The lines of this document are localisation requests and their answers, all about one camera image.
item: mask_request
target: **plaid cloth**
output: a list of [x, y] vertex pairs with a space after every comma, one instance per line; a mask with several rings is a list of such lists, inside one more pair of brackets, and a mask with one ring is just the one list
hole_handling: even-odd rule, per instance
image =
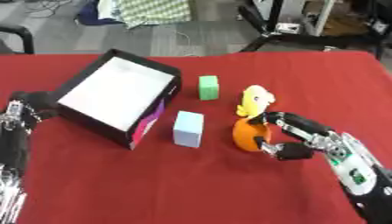
[[188, 0], [115, 0], [121, 19], [129, 28], [191, 20]]

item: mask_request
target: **yellow duck head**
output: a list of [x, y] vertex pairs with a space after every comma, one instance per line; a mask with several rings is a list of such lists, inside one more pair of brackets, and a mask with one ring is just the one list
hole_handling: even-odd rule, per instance
[[250, 86], [243, 91], [242, 105], [237, 106], [237, 115], [253, 118], [260, 115], [275, 102], [275, 96], [261, 86]]

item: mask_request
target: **red tablecloth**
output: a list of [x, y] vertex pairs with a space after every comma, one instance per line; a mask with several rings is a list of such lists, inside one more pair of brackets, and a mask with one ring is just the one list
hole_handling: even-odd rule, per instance
[[[14, 90], [53, 90], [96, 55], [2, 56], [0, 102]], [[61, 118], [33, 135], [21, 224], [361, 223], [326, 161], [278, 162], [235, 148], [239, 93], [265, 86], [270, 110], [299, 113], [361, 139], [392, 166], [392, 82], [363, 52], [260, 52], [156, 58], [179, 67], [184, 90], [128, 151]], [[198, 76], [220, 77], [220, 99], [199, 101]], [[201, 148], [173, 144], [179, 110], [206, 115]], [[277, 131], [274, 139], [285, 139]]]

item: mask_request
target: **light blue cube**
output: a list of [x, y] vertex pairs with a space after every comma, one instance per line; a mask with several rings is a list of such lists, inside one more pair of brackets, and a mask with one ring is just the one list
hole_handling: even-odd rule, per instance
[[174, 143], [199, 148], [203, 134], [204, 116], [191, 112], [179, 111], [174, 124]]

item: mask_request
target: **floor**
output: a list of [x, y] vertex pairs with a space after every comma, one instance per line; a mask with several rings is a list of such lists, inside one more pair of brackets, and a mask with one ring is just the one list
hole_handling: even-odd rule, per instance
[[[37, 53], [103, 53], [118, 48], [141, 56], [205, 56], [235, 53], [257, 37], [244, 21], [236, 21], [241, 0], [190, 0], [193, 21], [181, 24], [140, 26], [127, 30], [121, 24], [84, 26], [74, 16], [87, 0], [73, 0], [47, 18], [32, 18], [25, 3], [0, 4], [0, 23], [24, 25], [35, 37]], [[20, 40], [1, 35], [9, 46]], [[308, 50], [300, 45], [266, 45], [261, 51]], [[392, 52], [383, 64], [392, 71]]]

